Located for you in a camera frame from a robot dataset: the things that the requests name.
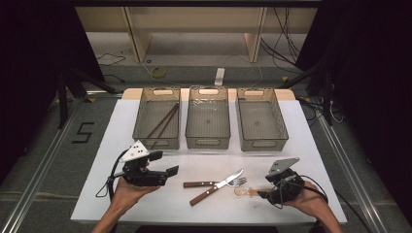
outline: white tabletop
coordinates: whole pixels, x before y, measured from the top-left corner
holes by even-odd
[[[246,187],[270,188],[265,176],[277,159],[299,157],[292,166],[299,175],[306,175],[325,190],[329,205],[341,223],[347,222],[326,173],[325,165],[297,101],[279,101],[289,133],[282,151],[243,152],[240,150],[238,124],[234,100],[229,100],[231,138],[228,150],[188,150],[185,129],[188,100],[181,105],[180,149],[166,150],[163,157],[151,162],[153,171],[165,171],[179,165],[178,175],[167,180],[166,186],[143,197],[120,221],[158,225],[282,225],[308,224],[315,220],[300,211],[284,207],[282,210],[260,197],[238,197],[234,188],[224,186],[195,206],[189,201],[208,187],[183,188],[183,182],[221,181],[244,168]],[[98,221],[107,210],[109,196],[95,194],[110,175],[122,151],[134,144],[132,133],[139,108],[139,100],[119,100],[82,190],[72,220]]]

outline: translucent plastic bin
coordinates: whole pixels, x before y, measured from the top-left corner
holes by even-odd
[[[238,88],[242,151],[282,150],[289,135],[273,88]]]
[[[144,88],[133,139],[148,150],[177,150],[179,145],[180,89]]]
[[[230,140],[227,89],[191,86],[186,139],[189,149],[225,150]]]

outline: fork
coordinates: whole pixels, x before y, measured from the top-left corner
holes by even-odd
[[[236,186],[242,185],[246,181],[247,181],[246,178],[238,178],[238,179],[235,179],[235,180],[227,183],[227,185],[231,186],[231,187],[236,187]],[[216,183],[218,183],[218,182],[188,182],[188,183],[183,183],[183,187],[213,186]]]

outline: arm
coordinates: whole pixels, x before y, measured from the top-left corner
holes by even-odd
[[[310,182],[305,182],[305,186],[318,189]],[[315,217],[328,233],[343,233],[333,211],[324,198],[316,192],[303,189],[296,199],[285,203],[285,205],[293,206],[304,214]]]
[[[128,184],[123,177],[120,177],[112,203],[91,232],[110,232],[118,220],[132,208],[140,198],[157,189],[159,189],[159,186],[135,186]]]

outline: knife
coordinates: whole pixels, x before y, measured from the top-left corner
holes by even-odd
[[[224,179],[223,181],[219,182],[219,183],[215,183],[215,185],[213,185],[213,187],[209,188],[207,191],[203,192],[202,194],[196,196],[195,198],[193,198],[190,201],[190,204],[192,206],[196,205],[197,203],[199,203],[201,200],[205,199],[206,197],[210,196],[210,194],[214,193],[216,190],[218,190],[219,188],[227,185],[227,183],[235,180],[236,178],[238,178],[241,174],[243,173],[243,168],[240,169],[239,171],[233,173],[232,175],[228,176],[226,179]]]

